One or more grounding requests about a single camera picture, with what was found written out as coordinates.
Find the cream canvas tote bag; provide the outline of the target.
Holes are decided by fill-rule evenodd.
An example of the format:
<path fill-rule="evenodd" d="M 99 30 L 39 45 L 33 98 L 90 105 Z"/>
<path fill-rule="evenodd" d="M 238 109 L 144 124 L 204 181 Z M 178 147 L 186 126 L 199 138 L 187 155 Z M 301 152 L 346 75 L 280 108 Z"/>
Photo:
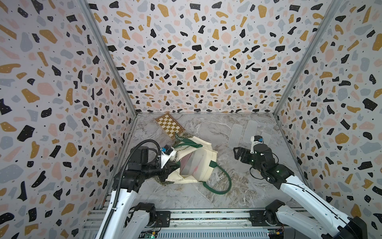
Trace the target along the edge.
<path fill-rule="evenodd" d="M 175 134 L 173 145 L 165 145 L 160 149 L 160 166 L 175 164 L 175 169 L 164 179 L 158 179 L 161 184 L 188 184 L 202 183 L 210 192 L 217 195 L 227 194 L 232 187 L 232 179 L 229 174 L 217 164 L 217 151 L 212 144 L 189 133 Z M 219 169 L 228 180 L 225 189 L 214 189 L 207 184 L 213 171 Z"/>

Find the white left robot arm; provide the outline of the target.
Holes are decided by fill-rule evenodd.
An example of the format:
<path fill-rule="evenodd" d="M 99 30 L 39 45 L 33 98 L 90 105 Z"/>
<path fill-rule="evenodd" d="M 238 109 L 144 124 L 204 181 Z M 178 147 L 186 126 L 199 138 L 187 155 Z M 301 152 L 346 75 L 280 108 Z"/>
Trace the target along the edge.
<path fill-rule="evenodd" d="M 168 162 L 162 169 L 154 165 L 143 165 L 140 170 L 121 170 L 120 175 L 114 179 L 110 204 L 96 237 L 137 239 L 145 228 L 157 227 L 155 205 L 138 203 L 133 206 L 133 203 L 145 180 L 153 177 L 166 180 L 179 168 L 179 164 Z"/>

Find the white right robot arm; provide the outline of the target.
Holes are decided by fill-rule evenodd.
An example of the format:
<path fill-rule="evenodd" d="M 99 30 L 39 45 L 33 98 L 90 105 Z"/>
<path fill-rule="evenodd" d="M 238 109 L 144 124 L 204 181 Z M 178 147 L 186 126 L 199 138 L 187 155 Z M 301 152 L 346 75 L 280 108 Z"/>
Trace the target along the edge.
<path fill-rule="evenodd" d="M 262 142 L 251 149 L 236 147 L 234 158 L 260 172 L 263 179 L 297 201 L 307 217 L 280 200 L 270 203 L 264 212 L 269 225 L 288 225 L 311 239 L 366 239 L 367 224 L 358 216 L 350 217 L 319 197 L 292 170 L 275 160 L 275 154 Z"/>

